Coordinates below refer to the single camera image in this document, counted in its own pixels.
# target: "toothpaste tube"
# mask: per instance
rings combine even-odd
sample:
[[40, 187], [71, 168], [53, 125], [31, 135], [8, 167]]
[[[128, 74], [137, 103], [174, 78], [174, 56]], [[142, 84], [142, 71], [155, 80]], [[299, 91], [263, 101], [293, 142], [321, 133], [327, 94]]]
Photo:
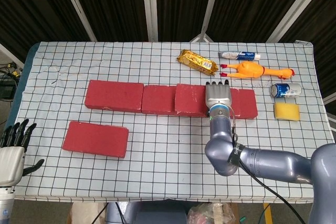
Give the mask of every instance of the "toothpaste tube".
[[230, 60], [260, 60], [260, 54], [255, 52], [218, 52], [219, 57]]

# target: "white robotic hand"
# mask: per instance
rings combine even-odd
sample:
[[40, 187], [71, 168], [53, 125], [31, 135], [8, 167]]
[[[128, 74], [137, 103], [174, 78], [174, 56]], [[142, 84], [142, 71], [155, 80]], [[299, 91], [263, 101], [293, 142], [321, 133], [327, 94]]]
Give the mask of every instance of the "white robotic hand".
[[30, 136], [36, 123], [25, 132], [29, 120], [8, 127], [0, 138], [0, 223], [7, 223], [14, 203], [13, 186], [17, 185], [22, 176], [39, 169], [44, 162], [40, 159], [36, 165], [25, 168], [25, 156]]

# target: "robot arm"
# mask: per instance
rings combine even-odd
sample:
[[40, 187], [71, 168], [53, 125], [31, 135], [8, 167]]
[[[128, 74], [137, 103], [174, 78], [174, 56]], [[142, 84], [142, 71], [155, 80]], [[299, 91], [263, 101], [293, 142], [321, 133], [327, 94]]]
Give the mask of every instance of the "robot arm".
[[36, 171], [44, 162], [41, 159], [36, 165], [23, 168], [30, 136], [36, 126], [32, 124], [25, 133], [27, 124], [28, 119], [8, 127], [0, 138], [0, 224], [9, 223], [14, 203], [13, 187], [22, 176]]
[[291, 152], [244, 147], [233, 141], [235, 124], [232, 130], [228, 81], [224, 85], [207, 83], [205, 99], [210, 115], [210, 141], [205, 146], [205, 155], [220, 175], [234, 174], [243, 163], [256, 177], [312, 184], [314, 204], [309, 224], [336, 224], [336, 189], [333, 187], [336, 144], [321, 146], [311, 160]]

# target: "humanoid robot hand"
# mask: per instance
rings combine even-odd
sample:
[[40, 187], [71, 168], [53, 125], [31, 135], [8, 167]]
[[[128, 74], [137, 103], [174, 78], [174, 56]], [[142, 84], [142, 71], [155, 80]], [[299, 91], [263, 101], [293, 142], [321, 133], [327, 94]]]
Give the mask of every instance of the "humanoid robot hand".
[[212, 84], [207, 82], [205, 86], [205, 103], [209, 109], [217, 104], [231, 106], [229, 81], [225, 80], [224, 85], [221, 81], [218, 84], [215, 81]]
[[30, 136], [36, 123], [25, 128], [29, 120], [9, 126], [0, 138], [0, 187], [12, 187], [18, 184], [22, 176], [39, 169], [44, 162], [40, 159], [36, 165], [23, 168]]

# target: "black curtain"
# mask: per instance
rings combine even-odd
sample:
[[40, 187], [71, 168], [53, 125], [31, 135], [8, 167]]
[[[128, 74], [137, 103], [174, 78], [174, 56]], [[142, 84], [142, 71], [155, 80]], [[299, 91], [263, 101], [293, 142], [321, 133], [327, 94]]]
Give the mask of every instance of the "black curtain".
[[296, 39], [310, 41], [314, 45], [314, 60], [322, 97], [335, 93], [336, 0], [312, 0], [281, 42], [293, 42]]
[[80, 0], [99, 41], [148, 41], [144, 0]]
[[0, 0], [0, 42], [21, 61], [40, 41], [87, 41], [70, 0]]
[[266, 42], [295, 0], [216, 0], [207, 34], [213, 41]]
[[156, 0], [159, 41], [190, 41], [200, 32], [208, 0]]

